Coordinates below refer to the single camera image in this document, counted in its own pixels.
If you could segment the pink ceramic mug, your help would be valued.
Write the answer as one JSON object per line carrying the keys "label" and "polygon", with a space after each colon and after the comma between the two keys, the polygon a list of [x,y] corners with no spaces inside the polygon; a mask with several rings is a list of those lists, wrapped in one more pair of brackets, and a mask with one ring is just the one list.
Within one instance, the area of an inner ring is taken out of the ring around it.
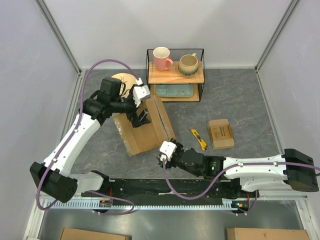
{"label": "pink ceramic mug", "polygon": [[170,50],[160,46],[153,50],[153,59],[155,67],[158,71],[167,71],[173,66],[173,61],[170,58]]}

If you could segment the cardboard box bottom right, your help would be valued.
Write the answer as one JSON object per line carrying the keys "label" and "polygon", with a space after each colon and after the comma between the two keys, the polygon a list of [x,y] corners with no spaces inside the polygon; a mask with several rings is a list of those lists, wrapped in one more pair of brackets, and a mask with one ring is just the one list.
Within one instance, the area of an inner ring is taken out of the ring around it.
{"label": "cardboard box bottom right", "polygon": [[228,240],[310,240],[306,230],[272,228],[227,228]]}

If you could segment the cardboard box bottom left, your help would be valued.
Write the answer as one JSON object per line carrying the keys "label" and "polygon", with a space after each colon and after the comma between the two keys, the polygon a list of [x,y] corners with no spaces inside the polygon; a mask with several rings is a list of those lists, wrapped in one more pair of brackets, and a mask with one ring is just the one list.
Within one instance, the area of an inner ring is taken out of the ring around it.
{"label": "cardboard box bottom left", "polygon": [[76,228],[64,228],[60,240],[130,240],[130,236],[89,231]]}

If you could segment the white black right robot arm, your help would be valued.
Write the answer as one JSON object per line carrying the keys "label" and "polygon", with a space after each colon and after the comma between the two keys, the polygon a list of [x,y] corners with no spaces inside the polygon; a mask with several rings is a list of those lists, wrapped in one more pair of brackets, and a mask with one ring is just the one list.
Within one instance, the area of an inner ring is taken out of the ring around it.
{"label": "white black right robot arm", "polygon": [[162,168],[180,168],[209,181],[235,180],[229,184],[229,191],[235,197],[285,185],[298,192],[319,191],[320,169],[310,156],[293,148],[269,157],[236,158],[204,155],[193,148],[184,150],[182,144],[171,139],[162,143],[157,160]]}

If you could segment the yellow utility knife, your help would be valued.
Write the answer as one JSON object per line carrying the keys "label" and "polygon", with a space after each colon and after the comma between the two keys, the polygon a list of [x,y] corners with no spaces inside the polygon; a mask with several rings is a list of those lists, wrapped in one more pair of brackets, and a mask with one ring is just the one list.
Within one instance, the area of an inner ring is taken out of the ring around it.
{"label": "yellow utility knife", "polygon": [[203,140],[203,138],[199,135],[199,133],[197,132],[196,129],[190,129],[190,131],[192,132],[193,136],[197,139],[198,143],[200,144],[201,146],[201,149],[203,151],[206,151],[207,150],[207,143]]}

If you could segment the beige plate with bird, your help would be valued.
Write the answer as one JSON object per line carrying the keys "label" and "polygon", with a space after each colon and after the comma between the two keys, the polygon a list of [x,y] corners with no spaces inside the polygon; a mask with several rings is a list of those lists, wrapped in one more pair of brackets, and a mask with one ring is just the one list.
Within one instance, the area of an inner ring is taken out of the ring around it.
{"label": "beige plate with bird", "polygon": [[112,75],[111,77],[121,80],[122,83],[120,86],[119,95],[124,98],[128,97],[132,86],[137,83],[136,78],[129,73],[117,73]]}

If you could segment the beige stoneware mug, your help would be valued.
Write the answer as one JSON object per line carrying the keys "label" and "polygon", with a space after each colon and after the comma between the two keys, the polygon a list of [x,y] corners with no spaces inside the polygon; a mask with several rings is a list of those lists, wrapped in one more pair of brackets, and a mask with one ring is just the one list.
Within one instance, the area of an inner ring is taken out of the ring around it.
{"label": "beige stoneware mug", "polygon": [[178,63],[178,71],[185,78],[193,77],[199,69],[199,61],[196,53],[182,56]]}

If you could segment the brown cardboard express box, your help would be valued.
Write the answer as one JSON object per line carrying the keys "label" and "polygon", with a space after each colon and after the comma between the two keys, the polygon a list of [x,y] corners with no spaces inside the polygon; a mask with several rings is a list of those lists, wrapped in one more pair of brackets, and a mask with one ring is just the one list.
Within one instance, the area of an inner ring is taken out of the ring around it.
{"label": "brown cardboard express box", "polygon": [[140,127],[133,127],[124,113],[112,117],[130,157],[158,148],[164,141],[176,137],[160,97],[147,99],[137,112],[140,114],[144,109],[148,111],[147,119],[150,123]]}

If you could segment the teal rectangular ceramic tray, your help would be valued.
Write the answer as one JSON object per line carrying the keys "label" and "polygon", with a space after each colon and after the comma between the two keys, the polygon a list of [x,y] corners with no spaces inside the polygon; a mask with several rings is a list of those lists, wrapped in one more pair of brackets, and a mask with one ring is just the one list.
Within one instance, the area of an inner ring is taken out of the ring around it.
{"label": "teal rectangular ceramic tray", "polygon": [[158,84],[152,85],[155,94],[165,98],[188,98],[194,94],[192,84]]}

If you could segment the kraft scouring pads package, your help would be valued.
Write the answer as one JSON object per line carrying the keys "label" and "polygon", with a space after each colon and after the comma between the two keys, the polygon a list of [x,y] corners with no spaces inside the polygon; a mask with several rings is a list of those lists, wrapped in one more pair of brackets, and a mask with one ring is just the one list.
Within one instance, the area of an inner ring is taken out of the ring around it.
{"label": "kraft scouring pads package", "polygon": [[228,119],[210,120],[207,129],[214,150],[230,149],[235,146],[233,130]]}

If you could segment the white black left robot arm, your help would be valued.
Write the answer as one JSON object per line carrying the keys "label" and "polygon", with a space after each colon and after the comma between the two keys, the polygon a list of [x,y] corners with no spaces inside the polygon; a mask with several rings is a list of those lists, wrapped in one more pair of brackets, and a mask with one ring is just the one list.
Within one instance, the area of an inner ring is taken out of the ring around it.
{"label": "white black left robot arm", "polygon": [[149,123],[147,109],[137,113],[139,106],[151,96],[148,86],[137,79],[127,97],[120,95],[122,86],[121,80],[105,77],[100,88],[80,106],[72,127],[55,150],[42,163],[34,162],[30,166],[38,193],[44,192],[61,203],[91,190],[99,197],[109,193],[110,185],[102,174],[97,171],[71,174],[71,169],[88,140],[112,114],[125,114],[134,128]]}

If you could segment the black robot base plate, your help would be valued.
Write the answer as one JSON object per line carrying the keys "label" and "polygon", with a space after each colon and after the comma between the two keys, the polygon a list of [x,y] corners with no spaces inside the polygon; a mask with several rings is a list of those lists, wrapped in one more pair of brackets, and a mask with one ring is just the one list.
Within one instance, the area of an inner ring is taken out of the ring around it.
{"label": "black robot base plate", "polygon": [[201,198],[186,200],[178,197],[171,191],[165,179],[134,179],[116,178],[106,179],[98,193],[111,197],[129,200],[139,204],[150,203],[220,203],[223,199],[235,201],[249,198],[253,200],[258,193],[246,192],[241,189],[240,181],[218,180],[211,189]]}

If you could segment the aluminium frame rail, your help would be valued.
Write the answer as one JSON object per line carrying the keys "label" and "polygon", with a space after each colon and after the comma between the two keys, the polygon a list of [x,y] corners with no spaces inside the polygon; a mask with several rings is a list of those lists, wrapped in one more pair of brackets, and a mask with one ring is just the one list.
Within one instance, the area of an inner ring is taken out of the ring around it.
{"label": "aluminium frame rail", "polygon": [[68,58],[70,64],[72,65],[73,69],[76,71],[78,75],[82,73],[81,67],[79,66],[75,56],[73,55],[66,39],[64,38],[53,14],[51,13],[49,7],[47,6],[47,3],[45,0],[35,0],[34,1],[39,10],[41,11],[43,17],[45,18],[48,26],[50,27],[51,31],[53,32],[56,40],[58,41],[60,47],[62,48],[62,51]]}

